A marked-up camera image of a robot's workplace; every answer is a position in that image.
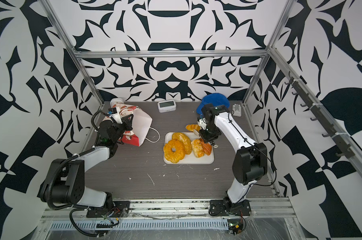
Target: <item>dark wooden tabletop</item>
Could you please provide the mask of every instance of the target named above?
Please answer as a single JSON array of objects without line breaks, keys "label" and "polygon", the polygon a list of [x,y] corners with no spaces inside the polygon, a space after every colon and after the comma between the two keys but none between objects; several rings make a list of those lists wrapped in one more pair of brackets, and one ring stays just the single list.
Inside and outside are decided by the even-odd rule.
[{"label": "dark wooden tabletop", "polygon": [[[154,102],[126,102],[137,105],[148,113],[161,138],[156,143],[147,140],[140,146],[119,145],[115,156],[99,163],[85,174],[85,185],[95,190],[111,192],[114,198],[215,198],[224,197],[233,182],[231,170],[235,151],[224,135],[215,143],[212,164],[165,164],[163,146],[168,132],[187,132],[185,126],[197,123],[198,102],[177,103],[172,112],[160,113]],[[110,107],[105,103],[104,112]],[[250,136],[250,128],[244,114],[234,117]],[[149,130],[147,138],[155,141],[158,135]],[[93,145],[95,134],[89,147]],[[259,184],[268,184],[264,176]],[[271,197],[270,187],[254,185],[248,197]]]}]

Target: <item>pastry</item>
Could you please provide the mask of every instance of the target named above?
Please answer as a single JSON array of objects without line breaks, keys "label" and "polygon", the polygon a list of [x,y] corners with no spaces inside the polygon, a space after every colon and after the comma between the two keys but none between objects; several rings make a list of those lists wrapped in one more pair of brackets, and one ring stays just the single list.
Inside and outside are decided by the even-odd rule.
[{"label": "pastry", "polygon": [[190,132],[193,132],[193,129],[197,130],[197,131],[200,131],[201,130],[201,127],[198,125],[198,124],[189,124],[189,125],[186,125],[185,127],[187,130],[189,130]]},{"label": "pastry", "polygon": [[182,160],[185,157],[185,151],[183,149],[182,142],[172,139],[164,146],[165,158],[172,163],[178,163],[178,161]]},{"label": "pastry", "polygon": [[204,155],[201,141],[199,139],[195,139],[192,141],[192,148],[194,156],[196,158],[202,157]]},{"label": "pastry", "polygon": [[172,139],[177,139],[183,143],[183,149],[185,150],[185,154],[192,153],[192,145],[190,144],[190,138],[183,134],[182,132],[175,132],[172,135]]},{"label": "pastry", "polygon": [[203,148],[203,152],[209,156],[212,153],[212,145],[210,143],[204,143],[202,138],[200,138],[200,142]]}]

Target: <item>black and white wallpaper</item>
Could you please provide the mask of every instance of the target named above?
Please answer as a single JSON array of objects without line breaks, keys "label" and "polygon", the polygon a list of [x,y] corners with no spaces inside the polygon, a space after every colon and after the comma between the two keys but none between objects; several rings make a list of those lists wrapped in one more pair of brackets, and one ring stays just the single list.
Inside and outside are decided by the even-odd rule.
[{"label": "black and white wallpaper", "polygon": [[[362,1],[298,0],[277,50],[362,149]],[[308,239],[362,238],[362,179],[273,60],[248,106]]]},{"label": "black and white wallpaper", "polygon": [[81,150],[98,107],[40,4],[0,0],[0,239],[34,230],[51,161]]},{"label": "black and white wallpaper", "polygon": [[260,57],[92,58],[83,63],[105,101],[242,100]]},{"label": "black and white wallpaper", "polygon": [[265,49],[286,0],[52,0],[80,51]]}]

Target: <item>blue baseball cap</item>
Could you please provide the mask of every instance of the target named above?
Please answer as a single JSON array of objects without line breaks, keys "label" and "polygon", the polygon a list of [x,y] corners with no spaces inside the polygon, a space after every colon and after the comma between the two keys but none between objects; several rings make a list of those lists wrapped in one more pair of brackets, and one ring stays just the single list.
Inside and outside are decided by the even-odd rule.
[{"label": "blue baseball cap", "polygon": [[203,106],[205,104],[208,104],[208,103],[211,103],[214,106],[225,105],[225,107],[227,107],[227,108],[230,107],[229,100],[225,97],[225,95],[223,95],[221,93],[211,93],[211,94],[203,97],[201,101],[202,101],[201,104],[197,107],[197,113],[200,115],[202,115],[201,109],[203,108]]}]

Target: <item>black mounting plate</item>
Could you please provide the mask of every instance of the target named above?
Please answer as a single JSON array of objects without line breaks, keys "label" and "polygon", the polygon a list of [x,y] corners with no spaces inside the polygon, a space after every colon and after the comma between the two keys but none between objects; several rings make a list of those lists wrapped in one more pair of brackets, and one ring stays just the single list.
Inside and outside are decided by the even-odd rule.
[{"label": "black mounting plate", "polygon": [[[212,216],[228,216],[226,213],[226,206],[224,200],[210,200],[210,211]],[[240,203],[234,204],[229,212],[236,215],[250,216],[251,208],[248,200],[243,200]]]},{"label": "black mounting plate", "polygon": [[[130,202],[129,201],[113,201],[116,208],[119,209],[118,212],[113,214],[111,217],[120,217],[123,213],[129,212]],[[105,215],[108,213],[108,210],[102,210],[100,208],[90,208],[88,210],[88,213],[86,214],[87,218],[95,218],[95,217],[101,217],[102,215]]]}]

